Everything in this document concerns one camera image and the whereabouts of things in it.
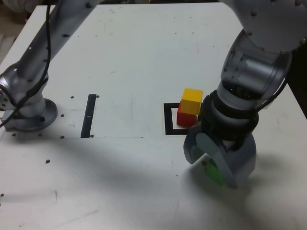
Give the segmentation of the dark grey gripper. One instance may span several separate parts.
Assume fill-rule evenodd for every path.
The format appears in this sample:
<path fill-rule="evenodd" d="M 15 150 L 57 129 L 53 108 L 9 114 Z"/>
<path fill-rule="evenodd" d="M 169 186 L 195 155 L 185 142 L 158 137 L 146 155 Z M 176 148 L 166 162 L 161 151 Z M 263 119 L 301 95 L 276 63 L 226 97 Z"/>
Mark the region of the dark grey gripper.
<path fill-rule="evenodd" d="M 242 186 L 254 171 L 256 144 L 252 134 L 242 140 L 224 140 L 215 143 L 203 133 L 200 124 L 189 129 L 183 144 L 186 160 L 194 164 L 207 154 L 217 165 L 225 184 L 231 188 Z"/>

